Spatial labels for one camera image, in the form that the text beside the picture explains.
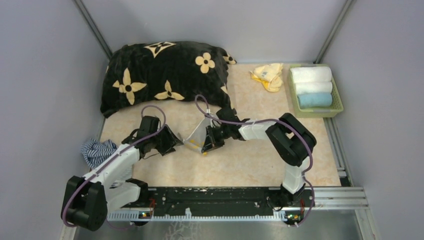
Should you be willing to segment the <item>yellow grey towel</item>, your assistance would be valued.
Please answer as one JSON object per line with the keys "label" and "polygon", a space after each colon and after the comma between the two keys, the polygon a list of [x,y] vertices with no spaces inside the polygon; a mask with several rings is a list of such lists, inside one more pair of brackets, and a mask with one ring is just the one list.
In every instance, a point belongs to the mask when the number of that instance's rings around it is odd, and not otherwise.
{"label": "yellow grey towel", "polygon": [[207,127],[211,126],[211,122],[209,118],[204,118],[188,137],[184,138],[180,133],[177,134],[177,137],[189,150],[206,156],[207,153],[203,150],[203,147],[207,136]]}

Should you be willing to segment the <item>pale yellow cream towel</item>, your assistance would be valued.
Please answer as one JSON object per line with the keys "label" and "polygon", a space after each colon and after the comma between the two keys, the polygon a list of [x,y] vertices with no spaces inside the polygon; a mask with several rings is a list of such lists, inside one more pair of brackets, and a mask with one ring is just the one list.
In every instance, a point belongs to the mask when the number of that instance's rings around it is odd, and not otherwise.
{"label": "pale yellow cream towel", "polygon": [[281,77],[283,67],[283,63],[265,64],[250,71],[250,77],[261,83],[266,91],[276,93],[283,85]]}

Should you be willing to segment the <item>light blue towel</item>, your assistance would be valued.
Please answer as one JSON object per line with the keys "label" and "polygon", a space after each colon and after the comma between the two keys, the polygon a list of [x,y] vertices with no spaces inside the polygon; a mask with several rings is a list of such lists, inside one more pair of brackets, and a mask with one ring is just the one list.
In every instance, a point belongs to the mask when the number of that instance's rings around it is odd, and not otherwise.
{"label": "light blue towel", "polygon": [[297,100],[301,109],[327,108],[333,103],[332,95],[325,92],[300,94]]}

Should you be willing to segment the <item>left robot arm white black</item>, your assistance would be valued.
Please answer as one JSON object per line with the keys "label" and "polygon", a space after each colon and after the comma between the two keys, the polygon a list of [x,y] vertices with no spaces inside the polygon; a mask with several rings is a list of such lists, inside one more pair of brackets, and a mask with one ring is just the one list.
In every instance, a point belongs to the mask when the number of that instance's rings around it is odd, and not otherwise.
{"label": "left robot arm white black", "polygon": [[148,184],[131,177],[120,178],[151,150],[164,156],[181,145],[183,141],[166,123],[155,116],[144,116],[139,128],[107,160],[84,176],[74,175],[67,181],[60,214],[63,223],[96,231],[108,213],[131,203],[146,206],[150,200]]}

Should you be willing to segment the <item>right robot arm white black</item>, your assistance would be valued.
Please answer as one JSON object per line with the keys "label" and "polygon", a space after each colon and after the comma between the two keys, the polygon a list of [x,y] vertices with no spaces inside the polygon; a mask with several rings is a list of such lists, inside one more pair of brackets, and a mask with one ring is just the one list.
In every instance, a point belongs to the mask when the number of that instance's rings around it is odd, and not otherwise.
{"label": "right robot arm white black", "polygon": [[269,141],[287,164],[279,199],[287,206],[295,206],[301,200],[306,185],[304,173],[310,166],[317,140],[292,114],[287,112],[270,121],[241,120],[226,107],[216,115],[207,113],[205,118],[211,122],[204,128],[205,136],[200,142],[202,153],[224,146],[229,138]]}

